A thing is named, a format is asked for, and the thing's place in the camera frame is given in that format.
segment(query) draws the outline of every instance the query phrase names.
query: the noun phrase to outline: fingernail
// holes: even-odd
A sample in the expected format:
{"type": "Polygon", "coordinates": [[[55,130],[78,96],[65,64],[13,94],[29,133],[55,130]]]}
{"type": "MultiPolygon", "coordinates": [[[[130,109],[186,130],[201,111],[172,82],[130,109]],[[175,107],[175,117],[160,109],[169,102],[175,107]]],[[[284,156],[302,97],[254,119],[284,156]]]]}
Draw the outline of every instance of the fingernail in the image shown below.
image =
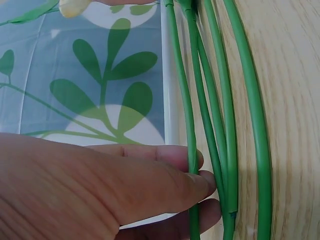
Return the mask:
{"type": "Polygon", "coordinates": [[[192,173],[187,173],[187,175],[192,179],[197,189],[209,188],[209,183],[204,177],[192,173]]]}
{"type": "Polygon", "coordinates": [[[199,172],[199,175],[201,177],[203,177],[208,185],[209,185],[209,189],[208,189],[208,197],[213,194],[215,192],[215,190],[217,189],[217,185],[216,185],[216,180],[215,180],[215,176],[213,175],[212,172],[210,171],[205,171],[205,170],[202,170],[199,172]]]}

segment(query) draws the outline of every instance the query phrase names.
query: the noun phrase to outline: printed leaf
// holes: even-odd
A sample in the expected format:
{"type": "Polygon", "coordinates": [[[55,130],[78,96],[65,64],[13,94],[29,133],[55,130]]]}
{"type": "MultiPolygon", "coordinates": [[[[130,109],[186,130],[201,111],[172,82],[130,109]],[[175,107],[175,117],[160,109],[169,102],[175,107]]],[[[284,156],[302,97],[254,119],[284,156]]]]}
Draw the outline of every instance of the printed leaf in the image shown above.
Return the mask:
{"type": "Polygon", "coordinates": [[[124,7],[125,7],[125,5],[111,6],[110,10],[113,14],[116,14],[116,13],[120,12],[124,7]]]}
{"type": "Polygon", "coordinates": [[[154,5],[134,5],[130,7],[132,15],[139,16],[149,12],[154,5]]]}
{"type": "Polygon", "coordinates": [[[150,70],[157,63],[157,60],[157,55],[150,51],[135,53],[115,66],[110,75],[107,76],[107,79],[120,80],[133,78],[150,70]]]}
{"type": "Polygon", "coordinates": [[[55,5],[57,5],[59,0],[48,0],[46,3],[38,6],[37,8],[26,12],[25,14],[18,16],[14,19],[8,21],[11,24],[23,24],[32,20],[39,18],[44,15],[47,11],[51,10],[55,5]]]}
{"type": "Polygon", "coordinates": [[[99,61],[91,45],[83,39],[77,39],[73,42],[73,52],[81,65],[87,72],[99,83],[102,83],[102,77],[99,67],[99,61]]]}
{"type": "Polygon", "coordinates": [[[50,91],[70,111],[87,118],[100,119],[100,112],[91,99],[76,84],[67,79],[51,82],[50,91]]]}
{"type": "Polygon", "coordinates": [[[134,128],[151,110],[153,95],[144,82],[133,83],[126,91],[118,119],[118,130],[124,134],[134,128]]]}
{"type": "Polygon", "coordinates": [[[0,73],[10,77],[15,65],[14,51],[7,50],[0,58],[0,73]]]}
{"type": "Polygon", "coordinates": [[[108,57],[106,61],[106,71],[110,71],[112,64],[121,48],[124,44],[128,34],[130,32],[131,22],[126,18],[120,18],[110,29],[108,36],[108,57]]]}

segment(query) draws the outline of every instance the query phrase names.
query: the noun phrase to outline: wooden surface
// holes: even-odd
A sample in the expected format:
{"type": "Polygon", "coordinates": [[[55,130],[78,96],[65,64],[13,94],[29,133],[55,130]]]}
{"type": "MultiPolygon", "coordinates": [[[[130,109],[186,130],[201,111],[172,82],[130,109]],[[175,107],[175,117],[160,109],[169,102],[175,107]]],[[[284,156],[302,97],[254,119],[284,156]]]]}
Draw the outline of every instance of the wooden surface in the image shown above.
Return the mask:
{"type": "MultiPolygon", "coordinates": [[[[273,167],[273,240],[320,240],[320,0],[235,0],[253,53],[263,101],[273,167]]],[[[232,28],[222,0],[216,1],[226,45],[236,115],[239,214],[236,240],[257,237],[257,174],[247,93],[232,28]]],[[[215,51],[205,9],[202,36],[216,79],[215,51]]],[[[179,22],[181,37],[187,36],[179,22]]],[[[182,40],[185,58],[191,59],[182,40]]],[[[192,77],[197,146],[210,169],[207,143],[192,77]]],[[[180,143],[186,144],[180,104],[180,143]]],[[[222,240],[221,223],[202,235],[222,240]]]]}

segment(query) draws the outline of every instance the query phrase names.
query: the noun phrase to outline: flower petal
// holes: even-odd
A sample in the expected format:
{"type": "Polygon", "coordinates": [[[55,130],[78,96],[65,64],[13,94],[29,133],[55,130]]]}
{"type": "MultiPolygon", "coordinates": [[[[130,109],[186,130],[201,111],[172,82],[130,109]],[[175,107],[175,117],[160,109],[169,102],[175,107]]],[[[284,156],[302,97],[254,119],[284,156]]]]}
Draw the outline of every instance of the flower petal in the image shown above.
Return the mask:
{"type": "Polygon", "coordinates": [[[65,18],[73,18],[87,9],[92,0],[60,0],[59,9],[65,18]]]}

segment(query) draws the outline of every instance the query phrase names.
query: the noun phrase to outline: hand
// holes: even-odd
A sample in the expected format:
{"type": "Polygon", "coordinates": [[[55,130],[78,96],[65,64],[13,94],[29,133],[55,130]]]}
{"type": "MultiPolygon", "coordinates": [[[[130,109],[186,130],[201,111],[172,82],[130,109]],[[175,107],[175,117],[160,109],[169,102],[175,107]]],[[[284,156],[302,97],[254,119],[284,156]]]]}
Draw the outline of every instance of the hand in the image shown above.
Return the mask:
{"type": "MultiPolygon", "coordinates": [[[[185,240],[186,210],[216,189],[210,172],[184,173],[182,146],[80,147],[0,133],[0,153],[1,240],[185,240]]],[[[219,202],[199,207],[204,232],[221,218],[219,202]]]]}
{"type": "Polygon", "coordinates": [[[136,5],[143,5],[143,4],[150,4],[155,2],[155,0],[94,0],[94,2],[99,2],[102,4],[106,4],[109,6],[115,5],[126,5],[126,4],[136,4],[136,5]]]}

